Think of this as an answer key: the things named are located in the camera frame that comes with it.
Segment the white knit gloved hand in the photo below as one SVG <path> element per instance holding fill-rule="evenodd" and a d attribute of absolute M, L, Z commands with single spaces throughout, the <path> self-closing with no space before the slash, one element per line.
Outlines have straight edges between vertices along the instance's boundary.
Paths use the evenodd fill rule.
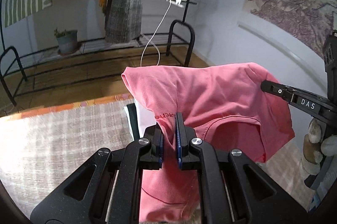
<path fill-rule="evenodd" d="M 336 156 L 336 135 L 322 139 L 322 129 L 317 119 L 312 119 L 308 133 L 304 136 L 303 155 L 300 163 L 300 174 L 305 180 L 309 175 L 320 172 L 323 156 Z"/>

